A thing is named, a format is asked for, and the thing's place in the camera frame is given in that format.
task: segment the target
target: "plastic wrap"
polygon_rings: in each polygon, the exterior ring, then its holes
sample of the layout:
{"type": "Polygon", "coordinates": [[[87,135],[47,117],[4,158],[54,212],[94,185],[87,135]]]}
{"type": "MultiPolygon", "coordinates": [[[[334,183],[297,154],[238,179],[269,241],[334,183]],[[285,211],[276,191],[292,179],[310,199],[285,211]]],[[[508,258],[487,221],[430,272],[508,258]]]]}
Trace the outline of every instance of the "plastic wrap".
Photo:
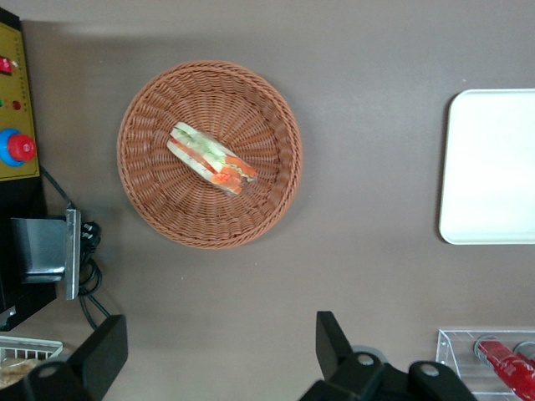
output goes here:
{"type": "Polygon", "coordinates": [[[257,172],[248,163],[209,134],[178,123],[171,137],[167,148],[173,155],[229,195],[239,195],[247,183],[257,178],[257,172]]]}
{"type": "Polygon", "coordinates": [[[8,358],[0,363],[0,388],[15,384],[40,364],[38,359],[8,358]]]}

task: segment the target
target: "red button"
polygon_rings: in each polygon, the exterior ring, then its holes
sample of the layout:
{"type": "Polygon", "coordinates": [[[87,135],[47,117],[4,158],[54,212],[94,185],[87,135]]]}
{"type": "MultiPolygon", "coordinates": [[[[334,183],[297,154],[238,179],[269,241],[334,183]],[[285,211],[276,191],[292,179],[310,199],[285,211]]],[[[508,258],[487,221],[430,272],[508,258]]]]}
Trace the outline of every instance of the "red button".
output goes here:
{"type": "Polygon", "coordinates": [[[25,134],[11,135],[8,139],[8,152],[16,161],[30,161],[35,157],[35,142],[25,134]]]}
{"type": "Polygon", "coordinates": [[[11,75],[11,62],[9,58],[0,56],[0,73],[11,75]]]}

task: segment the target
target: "bolt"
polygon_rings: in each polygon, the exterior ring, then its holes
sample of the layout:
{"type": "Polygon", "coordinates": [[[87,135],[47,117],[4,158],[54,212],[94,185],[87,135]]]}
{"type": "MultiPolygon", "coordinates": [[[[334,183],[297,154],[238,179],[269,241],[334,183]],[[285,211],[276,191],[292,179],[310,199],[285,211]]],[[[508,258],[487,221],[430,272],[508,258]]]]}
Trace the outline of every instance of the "bolt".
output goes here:
{"type": "Polygon", "coordinates": [[[357,357],[357,360],[359,361],[361,365],[364,365],[364,366],[371,366],[374,364],[374,359],[370,355],[367,355],[365,353],[361,353],[357,357]]]}
{"type": "Polygon", "coordinates": [[[439,375],[438,369],[428,363],[424,363],[423,365],[421,365],[420,369],[424,374],[426,374],[427,376],[431,376],[432,378],[435,378],[439,375]]]}

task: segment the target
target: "black cable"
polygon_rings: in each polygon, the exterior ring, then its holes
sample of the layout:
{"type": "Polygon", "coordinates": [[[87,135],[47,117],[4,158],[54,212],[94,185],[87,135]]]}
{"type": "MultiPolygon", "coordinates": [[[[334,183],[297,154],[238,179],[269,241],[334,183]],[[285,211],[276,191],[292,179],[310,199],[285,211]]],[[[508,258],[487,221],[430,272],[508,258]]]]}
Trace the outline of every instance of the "black cable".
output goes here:
{"type": "MultiPolygon", "coordinates": [[[[56,191],[65,199],[67,202],[68,208],[75,208],[74,203],[71,201],[67,193],[63,188],[58,184],[58,182],[49,174],[49,172],[40,165],[41,172],[50,181],[50,184],[56,189],[56,191]]],[[[85,302],[88,299],[93,305],[99,309],[99,311],[105,316],[109,317],[110,313],[102,306],[102,304],[97,301],[94,297],[94,294],[99,290],[102,285],[102,271],[97,265],[96,261],[93,259],[93,254],[96,251],[97,245],[100,243],[100,227],[94,222],[84,223],[82,225],[82,237],[80,239],[80,280],[78,287],[78,298],[80,301],[80,306],[82,307],[82,313],[85,316],[85,319],[89,325],[96,330],[98,325],[94,321],[89,309],[87,308],[87,303],[85,302]]]]}
{"type": "Polygon", "coordinates": [[[74,206],[74,203],[71,201],[67,193],[64,191],[64,189],[58,184],[58,182],[50,175],[50,173],[43,167],[43,165],[39,165],[39,168],[43,175],[47,178],[47,180],[52,184],[52,186],[56,189],[57,192],[61,195],[62,198],[65,199],[67,202],[67,209],[76,209],[76,206],[74,206]]]}

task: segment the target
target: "wicker basket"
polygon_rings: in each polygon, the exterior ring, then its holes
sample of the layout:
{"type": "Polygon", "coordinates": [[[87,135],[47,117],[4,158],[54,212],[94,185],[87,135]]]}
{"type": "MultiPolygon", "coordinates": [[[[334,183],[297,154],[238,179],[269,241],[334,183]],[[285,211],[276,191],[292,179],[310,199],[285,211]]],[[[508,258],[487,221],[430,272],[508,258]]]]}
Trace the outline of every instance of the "wicker basket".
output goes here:
{"type": "Polygon", "coordinates": [[[295,118],[264,79],[233,63],[182,63],[152,79],[132,100],[117,146],[120,178],[140,215],[167,238],[229,248],[258,238],[289,208],[303,152],[295,118]],[[183,121],[208,132],[258,172],[229,196],[167,148],[183,121]]]}

